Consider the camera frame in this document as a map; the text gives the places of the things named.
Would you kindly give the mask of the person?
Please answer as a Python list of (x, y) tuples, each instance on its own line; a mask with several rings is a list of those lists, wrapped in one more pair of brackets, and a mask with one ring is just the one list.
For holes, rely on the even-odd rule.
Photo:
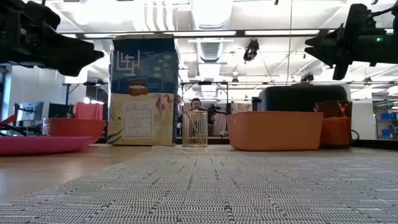
[(208, 115), (208, 124), (213, 125), (215, 123), (215, 114), (201, 107), (201, 101), (199, 98), (194, 98), (191, 103), (190, 111), (206, 111)]

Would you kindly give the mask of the blue cereal box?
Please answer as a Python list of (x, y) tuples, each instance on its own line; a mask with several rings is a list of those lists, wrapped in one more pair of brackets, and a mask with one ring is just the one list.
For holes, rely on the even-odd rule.
[(171, 146), (178, 109), (178, 55), (170, 34), (113, 39), (107, 143)]

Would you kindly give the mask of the orange rectangular tray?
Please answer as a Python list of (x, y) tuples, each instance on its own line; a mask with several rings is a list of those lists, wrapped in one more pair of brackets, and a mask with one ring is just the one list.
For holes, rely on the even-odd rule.
[(316, 151), (323, 113), (244, 111), (227, 116), (230, 145), (242, 151)]

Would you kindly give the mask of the pink plastic plate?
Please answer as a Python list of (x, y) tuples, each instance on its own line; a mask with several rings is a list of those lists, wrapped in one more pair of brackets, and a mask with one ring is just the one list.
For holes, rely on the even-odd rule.
[(79, 152), (90, 144), (90, 137), (0, 137), (0, 157)]

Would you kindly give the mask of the black toaster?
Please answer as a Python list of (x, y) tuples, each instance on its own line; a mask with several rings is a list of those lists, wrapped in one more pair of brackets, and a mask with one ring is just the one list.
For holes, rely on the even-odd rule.
[(263, 89), (258, 97), (252, 98), (252, 110), (313, 112), (319, 102), (347, 99), (346, 90), (341, 85), (299, 83), (271, 86)]

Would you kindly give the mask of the red plastic part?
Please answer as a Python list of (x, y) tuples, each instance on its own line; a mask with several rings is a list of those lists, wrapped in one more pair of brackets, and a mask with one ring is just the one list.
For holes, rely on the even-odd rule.
[(11, 126), (15, 126), (17, 121), (17, 115), (13, 114), (10, 117), (0, 121), (0, 124), (8, 124)]

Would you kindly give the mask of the grey woven placemat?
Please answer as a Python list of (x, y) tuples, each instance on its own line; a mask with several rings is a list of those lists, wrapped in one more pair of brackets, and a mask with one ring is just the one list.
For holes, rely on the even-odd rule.
[(398, 224), (398, 152), (154, 147), (0, 203), (0, 224)]

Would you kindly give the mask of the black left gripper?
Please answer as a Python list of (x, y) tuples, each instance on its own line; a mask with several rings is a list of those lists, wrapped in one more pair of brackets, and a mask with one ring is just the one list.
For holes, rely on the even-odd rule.
[(45, 22), (36, 24), (24, 13), (27, 2), (0, 0), (0, 65), (47, 67), (77, 77), (104, 57), (90, 42), (61, 35)]

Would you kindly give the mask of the computer monitor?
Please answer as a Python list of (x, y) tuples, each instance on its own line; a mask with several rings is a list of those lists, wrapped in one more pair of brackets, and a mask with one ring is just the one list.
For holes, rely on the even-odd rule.
[(44, 102), (15, 103), (14, 113), (17, 121), (40, 121), (42, 119)]

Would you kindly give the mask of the orange translucent glass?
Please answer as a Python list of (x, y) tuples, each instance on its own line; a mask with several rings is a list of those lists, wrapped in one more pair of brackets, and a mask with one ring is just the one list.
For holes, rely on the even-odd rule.
[(352, 106), (351, 101), (322, 101), (315, 104), (314, 111), (323, 113), (321, 146), (350, 146)]

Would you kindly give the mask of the coral red bowl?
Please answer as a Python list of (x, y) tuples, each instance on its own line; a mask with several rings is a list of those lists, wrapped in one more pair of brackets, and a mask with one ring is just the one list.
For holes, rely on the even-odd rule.
[(51, 137), (90, 137), (91, 144), (103, 134), (105, 121), (100, 119), (45, 118), (44, 129)]

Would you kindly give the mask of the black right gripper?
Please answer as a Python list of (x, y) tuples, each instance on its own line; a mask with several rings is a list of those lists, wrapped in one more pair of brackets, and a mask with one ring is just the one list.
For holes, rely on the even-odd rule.
[[(368, 18), (368, 8), (364, 4), (352, 4), (344, 24), (325, 35), (307, 39), (310, 46), (305, 52), (334, 69), (333, 79), (342, 80), (353, 61), (398, 64), (398, 34), (362, 34), (363, 25)], [(358, 40), (348, 47), (337, 46), (343, 42)]]

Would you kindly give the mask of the coral cloth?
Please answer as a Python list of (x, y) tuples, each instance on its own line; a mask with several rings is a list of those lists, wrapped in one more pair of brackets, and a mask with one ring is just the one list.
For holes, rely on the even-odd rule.
[(77, 119), (103, 119), (103, 105), (77, 102), (73, 105), (73, 114)]

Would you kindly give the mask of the black aluminium table frame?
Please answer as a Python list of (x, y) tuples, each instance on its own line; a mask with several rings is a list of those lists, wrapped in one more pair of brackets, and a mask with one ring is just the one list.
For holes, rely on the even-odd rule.
[[(175, 141), (176, 144), (182, 144), (182, 138), (177, 137)], [(106, 144), (105, 138), (98, 139), (94, 144)], [(209, 137), (208, 144), (221, 144), (221, 145), (229, 145), (229, 138), (227, 137)], [(351, 147), (361, 147), (361, 148), (373, 148), (373, 149), (390, 149), (390, 150), (398, 150), (398, 140), (352, 140)], [(341, 148), (342, 146), (337, 145), (322, 145), (321, 148)]]

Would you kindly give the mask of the gold wire cup holder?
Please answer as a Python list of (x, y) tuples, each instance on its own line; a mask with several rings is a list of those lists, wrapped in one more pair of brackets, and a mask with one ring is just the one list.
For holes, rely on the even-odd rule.
[(208, 145), (208, 112), (184, 111), (182, 113), (182, 145), (205, 147)]

